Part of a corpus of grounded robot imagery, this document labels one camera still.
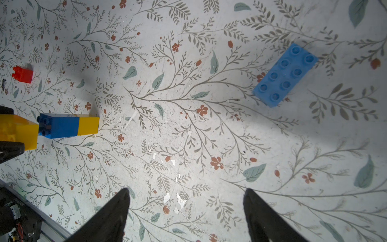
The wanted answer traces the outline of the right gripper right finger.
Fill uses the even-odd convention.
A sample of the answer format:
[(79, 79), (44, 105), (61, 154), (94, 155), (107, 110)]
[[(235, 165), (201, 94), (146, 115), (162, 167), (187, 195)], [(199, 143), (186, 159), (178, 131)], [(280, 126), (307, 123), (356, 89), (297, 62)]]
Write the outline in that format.
[(257, 193), (247, 189), (243, 208), (253, 242), (306, 242)]

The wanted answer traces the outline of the small red lego brick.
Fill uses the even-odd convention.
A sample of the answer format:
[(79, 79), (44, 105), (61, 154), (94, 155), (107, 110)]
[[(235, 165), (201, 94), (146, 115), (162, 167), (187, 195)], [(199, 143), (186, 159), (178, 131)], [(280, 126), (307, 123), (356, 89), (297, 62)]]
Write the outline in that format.
[(12, 78), (21, 82), (31, 84), (33, 79), (33, 71), (30, 69), (22, 68), (20, 66), (13, 67), (14, 73)]

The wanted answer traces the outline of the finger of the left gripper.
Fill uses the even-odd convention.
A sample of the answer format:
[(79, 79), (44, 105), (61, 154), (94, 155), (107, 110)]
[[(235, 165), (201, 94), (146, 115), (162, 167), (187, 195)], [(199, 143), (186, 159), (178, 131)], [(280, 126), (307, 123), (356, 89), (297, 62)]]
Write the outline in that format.
[(0, 142), (0, 163), (3, 164), (15, 157), (22, 155), (25, 152), (25, 145), (21, 142)]

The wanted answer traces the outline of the light blue lego brick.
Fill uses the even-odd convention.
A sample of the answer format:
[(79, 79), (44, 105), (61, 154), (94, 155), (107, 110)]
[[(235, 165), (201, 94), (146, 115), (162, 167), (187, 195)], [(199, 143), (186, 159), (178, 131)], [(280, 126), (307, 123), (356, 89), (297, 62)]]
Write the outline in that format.
[(276, 107), (317, 63), (318, 58), (293, 43), (254, 88), (253, 94), (268, 107)]

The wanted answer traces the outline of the long yellow lego brick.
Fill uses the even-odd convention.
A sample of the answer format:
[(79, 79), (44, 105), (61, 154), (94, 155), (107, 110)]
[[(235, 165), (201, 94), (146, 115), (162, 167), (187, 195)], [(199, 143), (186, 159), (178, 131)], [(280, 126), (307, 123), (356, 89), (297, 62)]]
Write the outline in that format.
[(17, 115), (1, 114), (1, 141), (24, 143), (25, 150), (37, 148), (39, 125)]

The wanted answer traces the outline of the small yellow lego brick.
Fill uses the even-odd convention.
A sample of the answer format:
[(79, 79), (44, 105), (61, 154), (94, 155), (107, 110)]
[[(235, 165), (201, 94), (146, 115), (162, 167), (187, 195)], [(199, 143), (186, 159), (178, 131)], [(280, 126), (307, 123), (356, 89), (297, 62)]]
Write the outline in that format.
[(99, 117), (79, 116), (78, 136), (97, 134), (99, 121)]

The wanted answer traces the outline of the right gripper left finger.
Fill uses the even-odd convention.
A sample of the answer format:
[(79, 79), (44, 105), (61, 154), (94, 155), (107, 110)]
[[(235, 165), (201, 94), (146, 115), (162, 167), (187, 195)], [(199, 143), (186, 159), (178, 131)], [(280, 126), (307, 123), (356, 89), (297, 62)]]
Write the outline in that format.
[(67, 242), (122, 242), (130, 206), (130, 192), (121, 189)]

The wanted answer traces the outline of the blue square lego brick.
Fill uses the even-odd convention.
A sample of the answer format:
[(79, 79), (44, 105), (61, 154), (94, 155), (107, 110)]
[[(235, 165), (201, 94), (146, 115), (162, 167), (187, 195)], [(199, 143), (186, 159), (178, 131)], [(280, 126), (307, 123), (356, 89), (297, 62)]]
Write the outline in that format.
[(48, 139), (75, 137), (78, 135), (80, 118), (67, 114), (40, 114), (37, 117), (40, 136)]

